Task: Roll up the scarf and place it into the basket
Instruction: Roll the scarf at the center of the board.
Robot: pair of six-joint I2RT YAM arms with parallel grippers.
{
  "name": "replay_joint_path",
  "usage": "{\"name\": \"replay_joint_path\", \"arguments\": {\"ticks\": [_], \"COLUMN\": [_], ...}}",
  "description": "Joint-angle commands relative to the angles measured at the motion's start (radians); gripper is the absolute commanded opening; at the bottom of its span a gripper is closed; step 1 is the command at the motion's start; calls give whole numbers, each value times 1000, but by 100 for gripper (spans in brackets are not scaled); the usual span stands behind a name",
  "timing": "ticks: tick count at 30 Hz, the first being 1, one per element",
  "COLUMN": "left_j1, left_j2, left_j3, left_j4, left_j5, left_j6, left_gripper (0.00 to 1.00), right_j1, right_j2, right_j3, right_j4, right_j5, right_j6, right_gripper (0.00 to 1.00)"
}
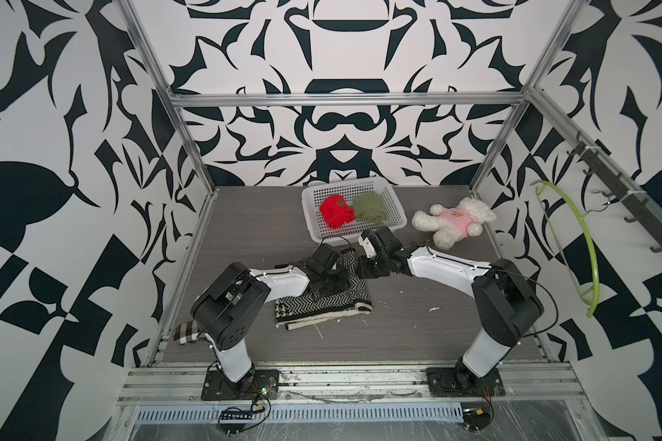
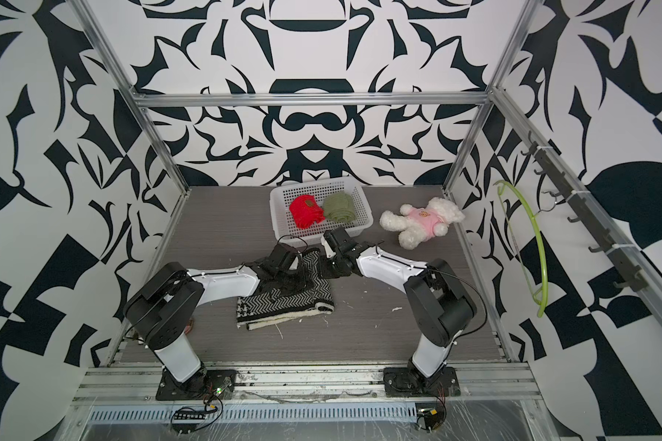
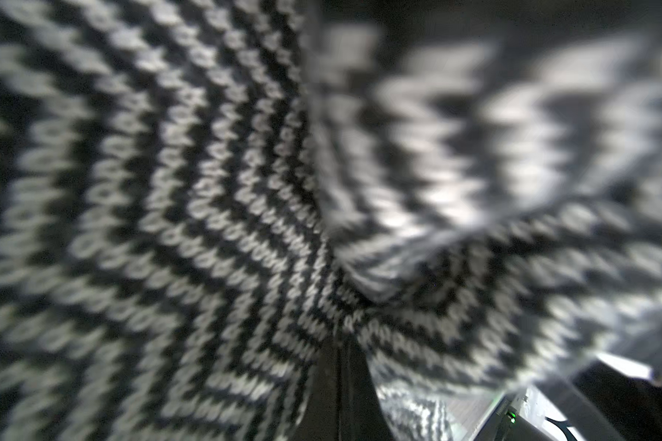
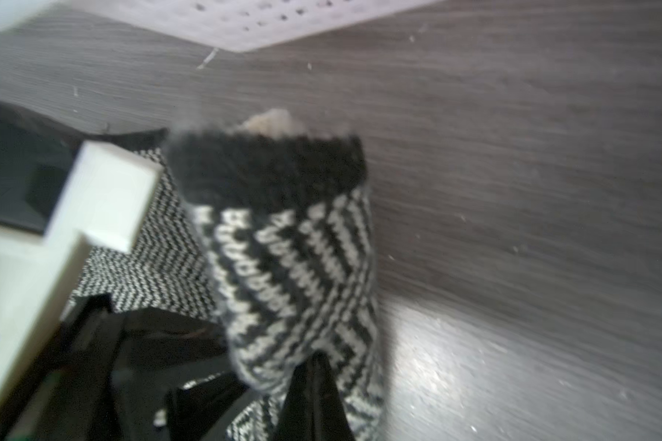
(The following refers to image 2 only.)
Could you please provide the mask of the black white houndstooth scarf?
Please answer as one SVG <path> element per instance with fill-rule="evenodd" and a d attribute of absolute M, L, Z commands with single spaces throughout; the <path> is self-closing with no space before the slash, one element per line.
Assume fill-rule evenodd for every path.
<path fill-rule="evenodd" d="M 304 290 L 283 293 L 278 288 L 258 288 L 253 295 L 239 298 L 236 305 L 236 326 L 252 331 L 290 320 L 334 312 L 331 286 L 328 280 L 321 277 L 320 260 L 321 253 L 318 248 L 302 253 L 302 270 L 307 282 Z"/>

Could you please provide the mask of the green knitted scarf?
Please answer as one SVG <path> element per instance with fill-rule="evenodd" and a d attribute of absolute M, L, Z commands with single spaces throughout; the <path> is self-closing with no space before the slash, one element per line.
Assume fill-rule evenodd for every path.
<path fill-rule="evenodd" d="M 357 218 L 353 197 L 345 192 L 337 192 L 325 197 L 323 212 L 329 222 L 340 224 L 354 222 Z"/>

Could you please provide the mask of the red knitted scarf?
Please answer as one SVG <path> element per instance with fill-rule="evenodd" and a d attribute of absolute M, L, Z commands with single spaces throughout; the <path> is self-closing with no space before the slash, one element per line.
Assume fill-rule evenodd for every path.
<path fill-rule="evenodd" d="M 325 220 L 323 209 L 312 195 L 300 195 L 289 207 L 290 214 L 298 229 L 306 230 Z"/>

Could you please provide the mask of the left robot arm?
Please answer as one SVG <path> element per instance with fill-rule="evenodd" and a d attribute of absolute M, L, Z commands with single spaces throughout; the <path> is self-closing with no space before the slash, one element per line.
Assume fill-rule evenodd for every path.
<path fill-rule="evenodd" d="M 124 314 L 165 372 L 179 385 L 198 388 L 205 377 L 204 367 L 185 332 L 198 307 L 247 298 L 265 288 L 296 293 L 308 284 L 302 252 L 276 244 L 266 257 L 236 268 L 194 270 L 170 262 L 126 303 Z"/>

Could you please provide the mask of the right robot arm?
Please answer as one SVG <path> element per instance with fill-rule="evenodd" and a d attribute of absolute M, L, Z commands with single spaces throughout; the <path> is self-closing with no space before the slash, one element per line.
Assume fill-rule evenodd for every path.
<path fill-rule="evenodd" d="M 442 259 L 420 262 L 392 255 L 377 244 L 358 242 L 346 230 L 324 233 L 326 279 L 358 275 L 406 295 L 421 338 L 408 362 L 412 382 L 427 387 L 439 379 L 456 341 L 466 335 L 478 308 L 464 283 Z"/>

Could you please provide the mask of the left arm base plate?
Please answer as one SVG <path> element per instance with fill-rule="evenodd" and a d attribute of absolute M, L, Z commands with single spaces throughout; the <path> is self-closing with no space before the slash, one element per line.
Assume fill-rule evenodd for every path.
<path fill-rule="evenodd" d="M 205 400 L 212 395 L 224 397 L 235 390 L 238 371 L 235 369 L 206 369 L 201 367 L 184 382 L 177 381 L 164 367 L 156 392 L 158 402 Z"/>

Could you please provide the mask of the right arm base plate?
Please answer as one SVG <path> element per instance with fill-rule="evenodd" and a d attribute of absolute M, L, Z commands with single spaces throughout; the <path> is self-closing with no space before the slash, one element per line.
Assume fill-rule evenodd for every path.
<path fill-rule="evenodd" d="M 382 383 L 388 397 L 439 398 L 462 395 L 460 383 L 453 367 L 442 366 L 430 377 L 424 377 L 415 367 L 386 367 L 382 371 Z"/>

